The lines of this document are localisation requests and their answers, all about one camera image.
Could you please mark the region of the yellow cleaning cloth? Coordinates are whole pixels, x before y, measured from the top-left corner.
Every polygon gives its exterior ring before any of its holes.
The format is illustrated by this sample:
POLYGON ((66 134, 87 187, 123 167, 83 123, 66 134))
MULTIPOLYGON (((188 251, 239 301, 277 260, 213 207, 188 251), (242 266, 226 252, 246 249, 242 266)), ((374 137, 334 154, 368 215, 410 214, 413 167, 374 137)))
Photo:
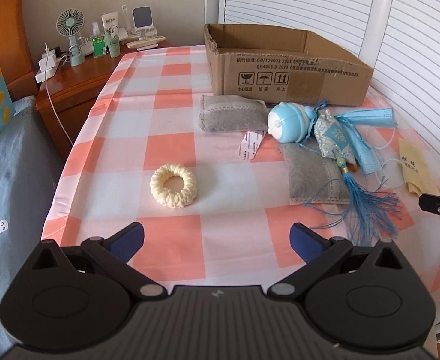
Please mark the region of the yellow cleaning cloth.
POLYGON ((408 191, 420 197, 422 194, 439 195, 440 191, 430 177, 422 151, 412 143, 399 139, 399 156, 404 182, 408 191))

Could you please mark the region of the blue embroidered sachet with tassel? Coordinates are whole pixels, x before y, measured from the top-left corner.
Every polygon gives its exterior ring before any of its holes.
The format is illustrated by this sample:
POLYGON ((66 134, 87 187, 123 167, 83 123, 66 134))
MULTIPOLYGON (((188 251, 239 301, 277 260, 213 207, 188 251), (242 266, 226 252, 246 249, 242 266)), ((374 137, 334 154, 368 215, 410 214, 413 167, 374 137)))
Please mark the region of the blue embroidered sachet with tassel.
POLYGON ((344 223, 349 239, 355 245, 370 246, 373 241, 385 236, 397 236, 396 225, 391 221, 393 215, 400 213, 400 200, 396 194, 377 188, 370 191, 356 182, 348 169, 348 164, 355 163, 352 140, 346 128, 353 124, 343 117, 333 116, 328 111, 317 115, 313 132, 320 153, 324 158, 333 159, 340 170, 338 182, 348 191, 348 202, 340 213, 324 211, 334 220, 319 225, 319 229, 333 228, 344 223))

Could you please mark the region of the grey sachet pillow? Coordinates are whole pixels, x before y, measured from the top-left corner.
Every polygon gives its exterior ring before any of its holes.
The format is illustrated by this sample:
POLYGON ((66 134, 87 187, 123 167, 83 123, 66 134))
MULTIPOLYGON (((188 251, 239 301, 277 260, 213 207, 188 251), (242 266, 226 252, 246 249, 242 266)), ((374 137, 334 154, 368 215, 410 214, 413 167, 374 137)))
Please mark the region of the grey sachet pillow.
POLYGON ((336 162, 324 158, 317 141, 279 144, 288 167, 291 204, 347 205, 349 193, 336 162))
POLYGON ((204 95, 199 105, 199 127, 207 133, 265 131, 268 114, 262 100, 238 95, 204 95))

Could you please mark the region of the cream knitted scrunchie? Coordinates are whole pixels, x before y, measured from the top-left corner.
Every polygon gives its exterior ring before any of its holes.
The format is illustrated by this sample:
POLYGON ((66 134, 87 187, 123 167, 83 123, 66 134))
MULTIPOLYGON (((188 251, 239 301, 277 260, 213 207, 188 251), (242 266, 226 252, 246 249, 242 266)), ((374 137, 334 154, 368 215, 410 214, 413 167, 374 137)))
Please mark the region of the cream knitted scrunchie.
POLYGON ((179 209, 190 205, 198 193, 196 176, 182 164, 165 164, 151 176, 152 197, 162 206, 179 209))

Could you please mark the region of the light blue face mask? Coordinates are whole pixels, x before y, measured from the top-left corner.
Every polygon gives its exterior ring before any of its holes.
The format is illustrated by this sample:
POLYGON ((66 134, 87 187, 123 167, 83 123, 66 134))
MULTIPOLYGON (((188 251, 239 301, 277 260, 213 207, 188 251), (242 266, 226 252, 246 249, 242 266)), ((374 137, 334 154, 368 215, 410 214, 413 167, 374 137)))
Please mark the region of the light blue face mask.
POLYGON ((362 171, 366 175, 378 172, 382 166, 379 152, 390 145, 397 128, 394 111, 391 108, 363 108, 338 114, 334 118, 343 128, 362 171), (390 130, 391 135, 382 145, 369 138, 374 131, 384 129, 390 130))

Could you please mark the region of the white red-printed small packet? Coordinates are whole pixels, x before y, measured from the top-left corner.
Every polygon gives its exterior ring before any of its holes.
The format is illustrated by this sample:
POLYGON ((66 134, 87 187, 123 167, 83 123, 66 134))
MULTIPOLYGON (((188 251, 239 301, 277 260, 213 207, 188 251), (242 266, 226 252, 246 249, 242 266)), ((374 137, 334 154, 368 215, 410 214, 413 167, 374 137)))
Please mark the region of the white red-printed small packet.
POLYGON ((240 145, 238 147, 238 157, 242 160, 251 160, 255 158, 261 142, 265 137, 266 131, 248 131, 245 133, 240 145))

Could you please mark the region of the light blue round doll toy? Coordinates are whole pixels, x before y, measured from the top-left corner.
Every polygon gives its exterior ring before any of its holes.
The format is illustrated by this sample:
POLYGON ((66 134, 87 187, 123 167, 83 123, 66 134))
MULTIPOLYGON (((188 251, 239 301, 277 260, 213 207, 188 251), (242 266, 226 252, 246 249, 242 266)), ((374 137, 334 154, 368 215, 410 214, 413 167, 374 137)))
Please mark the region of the light blue round doll toy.
POLYGON ((268 114, 267 133, 282 144, 300 143, 311 134, 314 116, 311 106, 280 102, 268 114))

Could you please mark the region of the blue grey bed sheet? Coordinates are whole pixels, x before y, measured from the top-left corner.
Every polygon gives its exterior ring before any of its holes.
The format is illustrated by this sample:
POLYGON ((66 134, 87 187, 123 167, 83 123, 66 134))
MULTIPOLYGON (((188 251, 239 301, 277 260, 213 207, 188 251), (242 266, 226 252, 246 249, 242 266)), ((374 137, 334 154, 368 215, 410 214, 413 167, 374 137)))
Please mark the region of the blue grey bed sheet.
MULTIPOLYGON (((64 166, 34 103, 34 97, 16 101, 0 133, 0 302, 40 241, 64 166)), ((0 323, 0 357, 11 346, 0 323)))

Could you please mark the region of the wooden nightstand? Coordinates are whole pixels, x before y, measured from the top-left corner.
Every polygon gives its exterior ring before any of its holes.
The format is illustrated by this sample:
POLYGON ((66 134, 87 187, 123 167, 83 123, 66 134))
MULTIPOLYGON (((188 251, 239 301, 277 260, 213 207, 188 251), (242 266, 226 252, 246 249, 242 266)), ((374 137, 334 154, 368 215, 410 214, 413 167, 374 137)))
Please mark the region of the wooden nightstand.
POLYGON ((35 106, 62 160, 68 158, 91 108, 120 61, 121 57, 89 56, 77 67, 68 63, 59 67, 54 77, 41 84, 35 106))

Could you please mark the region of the white power strip with charger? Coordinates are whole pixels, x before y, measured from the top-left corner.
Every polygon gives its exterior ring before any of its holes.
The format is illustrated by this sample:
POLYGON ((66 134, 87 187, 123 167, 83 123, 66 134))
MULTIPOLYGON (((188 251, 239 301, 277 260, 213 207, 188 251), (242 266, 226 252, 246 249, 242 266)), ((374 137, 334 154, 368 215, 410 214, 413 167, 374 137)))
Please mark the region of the white power strip with charger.
POLYGON ((49 49, 45 45, 45 51, 42 58, 38 61, 38 72, 35 74, 35 80, 41 84, 50 80, 56 74, 58 68, 67 60, 66 55, 57 54, 56 49, 49 49))

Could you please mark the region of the pale green tube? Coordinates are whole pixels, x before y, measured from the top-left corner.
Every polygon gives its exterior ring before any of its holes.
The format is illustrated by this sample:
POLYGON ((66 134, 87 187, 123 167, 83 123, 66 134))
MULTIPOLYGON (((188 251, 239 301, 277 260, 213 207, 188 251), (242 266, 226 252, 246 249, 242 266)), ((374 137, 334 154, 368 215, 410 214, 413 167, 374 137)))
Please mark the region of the pale green tube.
POLYGON ((117 58, 121 54, 118 27, 116 25, 108 28, 108 52, 111 58, 117 58))

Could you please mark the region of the white remote control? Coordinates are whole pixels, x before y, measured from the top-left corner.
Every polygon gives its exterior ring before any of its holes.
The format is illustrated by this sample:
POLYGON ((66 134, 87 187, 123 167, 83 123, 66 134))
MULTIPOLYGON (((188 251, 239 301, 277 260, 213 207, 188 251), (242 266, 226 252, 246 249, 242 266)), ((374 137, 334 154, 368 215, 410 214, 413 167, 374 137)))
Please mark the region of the white remote control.
POLYGON ((136 41, 131 41, 126 44, 128 49, 134 50, 148 50, 151 48, 156 48, 162 41, 165 41, 166 37, 163 36, 154 36, 147 38, 140 38, 136 41))

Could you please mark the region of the mint green desk fan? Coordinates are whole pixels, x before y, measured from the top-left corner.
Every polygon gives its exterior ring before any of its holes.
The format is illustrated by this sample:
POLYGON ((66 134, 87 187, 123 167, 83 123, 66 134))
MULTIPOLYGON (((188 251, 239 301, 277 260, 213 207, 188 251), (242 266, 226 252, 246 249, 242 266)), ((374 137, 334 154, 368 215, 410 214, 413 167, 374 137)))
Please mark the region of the mint green desk fan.
POLYGON ((85 62, 82 52, 84 38, 81 35, 84 23, 80 10, 70 8, 59 15, 55 24, 57 32, 69 39, 69 60, 73 68, 85 62))

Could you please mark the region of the white wifi router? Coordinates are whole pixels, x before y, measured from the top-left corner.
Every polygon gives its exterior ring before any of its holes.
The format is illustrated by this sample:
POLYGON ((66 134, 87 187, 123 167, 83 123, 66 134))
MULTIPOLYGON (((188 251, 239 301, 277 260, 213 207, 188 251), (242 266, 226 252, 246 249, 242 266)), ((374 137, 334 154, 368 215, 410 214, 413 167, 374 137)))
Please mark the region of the white wifi router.
POLYGON ((125 28, 120 31, 120 40, 123 42, 131 41, 141 37, 141 33, 134 29, 133 14, 126 6, 121 6, 121 11, 125 21, 125 28))

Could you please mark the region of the wooden bed headboard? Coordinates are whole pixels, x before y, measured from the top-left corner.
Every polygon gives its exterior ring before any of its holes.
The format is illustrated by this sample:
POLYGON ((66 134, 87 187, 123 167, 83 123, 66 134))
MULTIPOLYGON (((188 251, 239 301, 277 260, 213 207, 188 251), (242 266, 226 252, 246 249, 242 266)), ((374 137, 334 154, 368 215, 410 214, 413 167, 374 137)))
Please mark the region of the wooden bed headboard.
POLYGON ((22 0, 0 0, 0 67, 14 100, 38 93, 22 15, 22 0))

